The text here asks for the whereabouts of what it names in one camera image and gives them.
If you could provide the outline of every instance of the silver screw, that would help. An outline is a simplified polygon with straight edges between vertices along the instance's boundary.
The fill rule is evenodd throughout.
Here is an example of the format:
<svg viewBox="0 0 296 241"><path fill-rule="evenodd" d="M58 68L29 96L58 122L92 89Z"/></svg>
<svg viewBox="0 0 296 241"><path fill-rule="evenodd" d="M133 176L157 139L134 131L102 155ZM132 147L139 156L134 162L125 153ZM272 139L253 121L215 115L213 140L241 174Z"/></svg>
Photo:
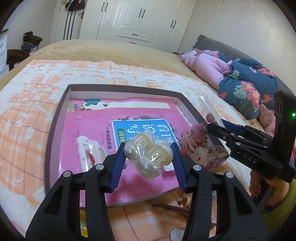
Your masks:
<svg viewBox="0 0 296 241"><path fill-rule="evenodd" d="M226 176L227 176L228 178L233 178L233 177L234 177L234 175L233 175L232 172L226 172Z"/></svg>
<svg viewBox="0 0 296 241"><path fill-rule="evenodd" d="M63 176L64 177L69 177L69 176L71 176L71 172L70 171L66 171L66 172L64 172Z"/></svg>
<svg viewBox="0 0 296 241"><path fill-rule="evenodd" d="M200 165L194 165L193 169L196 171L200 171L202 169L202 167Z"/></svg>
<svg viewBox="0 0 296 241"><path fill-rule="evenodd" d="M103 170L104 169L104 165L103 164L99 164L99 165L96 165L96 169L97 170Z"/></svg>

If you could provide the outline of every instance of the yellow-green garment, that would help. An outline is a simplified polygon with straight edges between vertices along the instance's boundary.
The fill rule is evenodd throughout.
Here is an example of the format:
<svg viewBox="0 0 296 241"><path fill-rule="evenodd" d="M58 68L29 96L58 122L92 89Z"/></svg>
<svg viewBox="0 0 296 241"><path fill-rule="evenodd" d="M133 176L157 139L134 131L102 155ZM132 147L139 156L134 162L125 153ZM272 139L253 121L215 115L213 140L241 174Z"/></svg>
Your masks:
<svg viewBox="0 0 296 241"><path fill-rule="evenodd" d="M287 219L296 204L296 180L290 183L290 188L285 200L274 210L263 214L267 227L273 235Z"/></svg>

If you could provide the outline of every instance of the green label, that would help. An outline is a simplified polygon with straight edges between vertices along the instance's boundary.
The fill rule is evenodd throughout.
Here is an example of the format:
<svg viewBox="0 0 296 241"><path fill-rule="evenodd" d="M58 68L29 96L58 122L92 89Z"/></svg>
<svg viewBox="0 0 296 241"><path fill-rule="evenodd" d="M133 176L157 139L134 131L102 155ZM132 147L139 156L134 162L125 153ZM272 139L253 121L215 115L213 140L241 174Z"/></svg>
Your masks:
<svg viewBox="0 0 296 241"><path fill-rule="evenodd" d="M117 135L120 143L121 142L126 143L126 133L124 132L124 129L122 128L117 129Z"/></svg>

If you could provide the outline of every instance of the beige bed sheet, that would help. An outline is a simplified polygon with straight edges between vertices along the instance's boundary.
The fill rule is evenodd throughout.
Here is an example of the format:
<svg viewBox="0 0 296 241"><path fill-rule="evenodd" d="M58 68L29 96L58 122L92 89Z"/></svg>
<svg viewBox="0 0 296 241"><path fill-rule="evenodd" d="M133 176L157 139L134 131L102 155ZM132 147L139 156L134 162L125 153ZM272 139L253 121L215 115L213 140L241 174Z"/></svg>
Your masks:
<svg viewBox="0 0 296 241"><path fill-rule="evenodd" d="M180 58L171 53L115 41L68 40L48 45L21 62L0 80L0 90L33 59L92 62L110 60L116 64L169 71L199 80L196 74L181 62ZM236 112L246 125L263 131L257 120L246 120L238 111Z"/></svg>

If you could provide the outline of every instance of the white claw clip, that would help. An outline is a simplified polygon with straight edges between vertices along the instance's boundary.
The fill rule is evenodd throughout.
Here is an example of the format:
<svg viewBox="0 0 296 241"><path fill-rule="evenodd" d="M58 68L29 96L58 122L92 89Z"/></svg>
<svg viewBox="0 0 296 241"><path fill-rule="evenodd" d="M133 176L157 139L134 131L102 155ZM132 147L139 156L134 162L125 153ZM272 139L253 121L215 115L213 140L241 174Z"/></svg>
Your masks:
<svg viewBox="0 0 296 241"><path fill-rule="evenodd" d="M97 141L90 140L86 136L79 136L76 139L80 165L82 172L87 172L94 165L102 164L106 158L106 151ZM94 159L94 165L91 162L91 156Z"/></svg>

